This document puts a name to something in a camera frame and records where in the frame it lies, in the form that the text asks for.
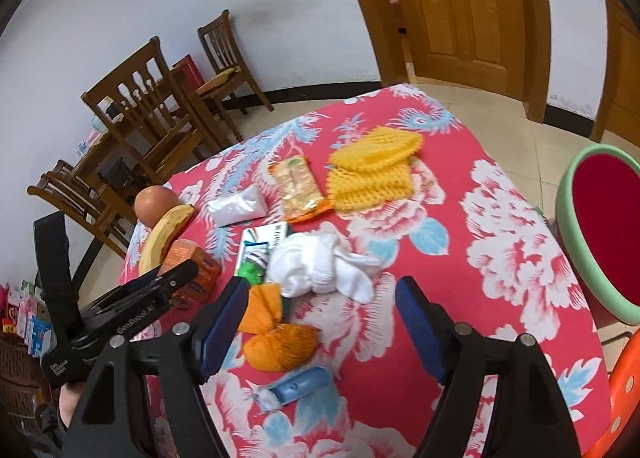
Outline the orange mesh cloth bundle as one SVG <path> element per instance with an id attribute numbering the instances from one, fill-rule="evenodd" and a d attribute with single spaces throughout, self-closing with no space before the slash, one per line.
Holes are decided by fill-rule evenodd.
<path id="1" fill-rule="evenodd" d="M 239 332 L 247 363 L 257 371 L 287 372 L 308 363 L 319 346 L 320 330 L 283 321 L 284 306 L 277 284 L 250 286 Z"/>

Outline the yellow seat cushion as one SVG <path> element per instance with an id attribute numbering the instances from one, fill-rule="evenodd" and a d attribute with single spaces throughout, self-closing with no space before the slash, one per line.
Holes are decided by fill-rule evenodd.
<path id="1" fill-rule="evenodd" d="M 225 70 L 222 70 L 219 74 L 216 74 L 215 77 L 211 78 L 204 84 L 202 84 L 196 92 L 198 95 L 204 95 L 209 92 L 215 91 L 217 88 L 220 88 L 224 84 L 226 84 L 237 72 L 239 71 L 238 67 L 231 67 Z"/>

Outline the left wooden chair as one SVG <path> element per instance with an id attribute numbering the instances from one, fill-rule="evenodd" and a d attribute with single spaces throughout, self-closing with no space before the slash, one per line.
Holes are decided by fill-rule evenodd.
<path id="1" fill-rule="evenodd" d="M 122 259 L 126 256 L 129 238 L 122 222 L 136 225 L 137 220 L 127 197 L 119 197 L 109 184 L 91 186 L 70 163 L 58 160 L 27 193 L 63 212 Z"/>

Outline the red green trash bin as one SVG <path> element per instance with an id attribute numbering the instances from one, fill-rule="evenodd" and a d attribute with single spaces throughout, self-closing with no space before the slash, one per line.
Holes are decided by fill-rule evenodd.
<path id="1" fill-rule="evenodd" d="M 555 222 L 596 326 L 637 326 L 638 161 L 607 144 L 583 149 L 561 178 Z"/>

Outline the yellow foam fruit net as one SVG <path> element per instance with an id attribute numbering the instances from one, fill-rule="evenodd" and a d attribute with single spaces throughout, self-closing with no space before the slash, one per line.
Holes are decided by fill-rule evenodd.
<path id="1" fill-rule="evenodd" d="M 326 191 L 337 212 L 371 209 L 413 193 L 410 159 L 420 152 L 416 132 L 377 126 L 329 155 Z"/>

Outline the white socks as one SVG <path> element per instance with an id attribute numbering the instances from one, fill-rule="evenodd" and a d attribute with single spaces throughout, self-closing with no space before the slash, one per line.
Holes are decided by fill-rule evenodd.
<path id="1" fill-rule="evenodd" d="M 296 233 L 271 252 L 266 282 L 280 286 L 281 296 L 339 292 L 360 304 L 373 301 L 373 278 L 382 270 L 376 256 L 351 252 L 329 233 Z"/>

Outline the white green medicine box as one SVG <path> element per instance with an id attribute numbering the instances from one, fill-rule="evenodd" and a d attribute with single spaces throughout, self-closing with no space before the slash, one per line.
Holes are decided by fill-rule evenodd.
<path id="1" fill-rule="evenodd" d="M 290 233 L 291 227 L 288 225 L 288 222 L 247 227 L 242 231 L 234 274 L 244 260 L 259 261 L 264 263 L 268 268 L 274 248 Z"/>

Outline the orange plastic stool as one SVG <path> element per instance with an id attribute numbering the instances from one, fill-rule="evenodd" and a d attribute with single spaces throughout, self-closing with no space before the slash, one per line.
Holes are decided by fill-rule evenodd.
<path id="1" fill-rule="evenodd" d="M 611 422 L 585 457 L 604 457 L 623 434 L 639 408 L 639 331 L 627 341 L 608 377 Z"/>

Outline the red apple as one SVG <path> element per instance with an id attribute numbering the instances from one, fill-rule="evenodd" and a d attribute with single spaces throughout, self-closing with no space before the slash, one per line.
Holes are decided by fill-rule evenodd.
<path id="1" fill-rule="evenodd" d="M 134 198 L 134 214 L 146 227 L 153 228 L 180 201 L 176 194 L 162 185 L 142 189 Z"/>

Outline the orange cardboard box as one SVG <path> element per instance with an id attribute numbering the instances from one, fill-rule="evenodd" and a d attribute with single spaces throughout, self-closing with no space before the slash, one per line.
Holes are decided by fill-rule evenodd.
<path id="1" fill-rule="evenodd" d="M 174 268 L 186 261 L 189 261 L 188 268 L 180 274 L 174 295 L 206 303 L 216 287 L 221 265 L 196 242 L 186 239 L 174 241 L 158 274 L 174 274 Z"/>

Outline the green blue small bottle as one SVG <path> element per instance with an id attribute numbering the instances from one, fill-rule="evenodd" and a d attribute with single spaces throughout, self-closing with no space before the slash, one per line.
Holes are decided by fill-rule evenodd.
<path id="1" fill-rule="evenodd" d="M 251 286 L 258 286 L 265 282 L 266 266 L 254 260 L 244 260 L 235 275 L 245 279 Z"/>

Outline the orange cracker packet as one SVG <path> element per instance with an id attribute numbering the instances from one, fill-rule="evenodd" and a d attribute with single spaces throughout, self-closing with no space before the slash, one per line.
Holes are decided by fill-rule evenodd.
<path id="1" fill-rule="evenodd" d="M 332 209 L 331 201 L 322 194 L 306 157 L 295 155 L 281 160 L 270 166 L 269 173 L 276 181 L 288 222 L 311 220 Z"/>

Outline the yellow banana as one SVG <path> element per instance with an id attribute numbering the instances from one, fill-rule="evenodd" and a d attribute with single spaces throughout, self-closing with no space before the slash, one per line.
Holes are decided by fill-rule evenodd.
<path id="1" fill-rule="evenodd" d="M 166 212 L 151 230 L 141 251 L 138 264 L 140 274 L 146 274 L 163 263 L 171 244 L 191 221 L 195 208 L 179 204 Z"/>

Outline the red floral tablecloth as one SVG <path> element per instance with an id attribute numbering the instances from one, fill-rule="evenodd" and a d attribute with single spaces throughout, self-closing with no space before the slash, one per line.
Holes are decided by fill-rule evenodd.
<path id="1" fill-rule="evenodd" d="M 409 457 L 434 415 L 440 389 L 423 369 L 395 305 L 399 278 L 412 276 L 449 316 L 481 334 L 540 343 L 582 448 L 610 418 L 608 377 L 586 299 L 542 217 L 473 134 L 436 100 L 408 85 L 343 100 L 275 126 L 174 175 L 186 204 L 257 184 L 269 219 L 282 208 L 271 167 L 303 156 L 318 181 L 329 156 L 377 126 L 419 133 L 412 195 L 351 214 L 326 214 L 302 230 L 335 236 L 380 259 L 372 301 L 341 293 L 295 299 L 290 319 L 314 326 L 314 359 L 333 382 L 271 414 L 250 389 L 274 381 L 250 366 L 247 336 L 233 340 L 203 396 L 233 457 Z"/>

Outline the far wooden chair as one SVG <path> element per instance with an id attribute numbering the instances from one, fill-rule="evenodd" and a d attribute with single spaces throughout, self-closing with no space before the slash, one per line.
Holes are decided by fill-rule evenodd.
<path id="1" fill-rule="evenodd" d="M 246 109 L 239 104 L 235 91 L 247 84 L 258 97 L 258 100 L 269 110 L 274 111 L 272 103 L 258 85 L 250 68 L 240 51 L 231 25 L 230 10 L 223 10 L 222 13 L 209 24 L 198 28 L 198 38 L 206 54 L 209 63 L 214 70 L 214 77 L 222 70 L 231 67 L 238 67 L 239 71 L 223 86 L 213 92 L 201 97 L 204 103 L 213 114 L 218 114 L 221 120 L 228 126 L 235 139 L 242 142 L 243 137 L 235 123 L 227 114 L 224 108 L 224 101 L 230 100 L 233 106 L 238 108 L 242 114 L 247 114 Z"/>

